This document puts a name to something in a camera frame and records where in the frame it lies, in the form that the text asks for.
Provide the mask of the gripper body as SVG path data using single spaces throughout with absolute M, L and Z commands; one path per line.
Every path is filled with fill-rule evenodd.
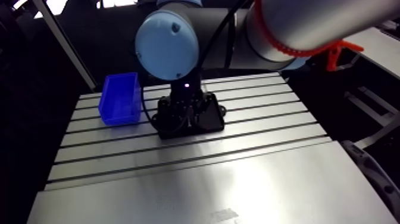
M 171 82 L 170 108 L 199 106 L 204 99 L 201 88 L 201 69 L 194 68 L 189 74 Z

